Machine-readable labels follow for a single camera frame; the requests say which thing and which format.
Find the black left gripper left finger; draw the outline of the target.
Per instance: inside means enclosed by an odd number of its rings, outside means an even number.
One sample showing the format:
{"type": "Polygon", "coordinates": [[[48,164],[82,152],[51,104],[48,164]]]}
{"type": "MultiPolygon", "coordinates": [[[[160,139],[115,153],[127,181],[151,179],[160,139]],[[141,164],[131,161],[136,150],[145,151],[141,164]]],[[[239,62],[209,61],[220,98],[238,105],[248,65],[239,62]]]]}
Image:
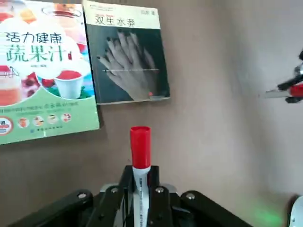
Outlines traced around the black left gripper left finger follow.
{"type": "Polygon", "coordinates": [[[93,195],[79,189],[60,198],[60,213],[52,227],[133,227],[134,177],[131,166],[125,166],[118,183],[93,195]]]}

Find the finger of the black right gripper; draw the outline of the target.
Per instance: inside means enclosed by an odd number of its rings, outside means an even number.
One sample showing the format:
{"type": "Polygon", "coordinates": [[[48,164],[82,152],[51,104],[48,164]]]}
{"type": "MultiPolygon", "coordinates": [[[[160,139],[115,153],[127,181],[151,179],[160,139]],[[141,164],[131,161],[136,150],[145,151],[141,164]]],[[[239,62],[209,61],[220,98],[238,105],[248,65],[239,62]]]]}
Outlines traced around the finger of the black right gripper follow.
{"type": "Polygon", "coordinates": [[[285,82],[277,85],[277,88],[279,90],[288,90],[291,86],[299,84],[302,81],[303,81],[303,75],[302,74],[298,74],[294,78],[289,79],[289,80],[287,80],[287,81],[285,81],[285,82]]]}
{"type": "Polygon", "coordinates": [[[303,100],[303,96],[287,96],[285,98],[285,101],[288,103],[288,104],[296,104],[296,103],[299,103],[303,100]]]}

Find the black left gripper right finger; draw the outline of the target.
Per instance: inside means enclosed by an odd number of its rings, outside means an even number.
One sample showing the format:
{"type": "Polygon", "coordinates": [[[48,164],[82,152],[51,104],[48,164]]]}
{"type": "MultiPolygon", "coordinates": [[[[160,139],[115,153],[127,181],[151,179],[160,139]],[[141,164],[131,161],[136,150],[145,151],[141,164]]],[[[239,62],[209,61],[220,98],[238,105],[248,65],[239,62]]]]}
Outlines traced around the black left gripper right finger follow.
{"type": "Polygon", "coordinates": [[[249,227],[250,224],[209,199],[189,190],[181,195],[160,184],[160,168],[148,174],[148,227],[249,227]]]}

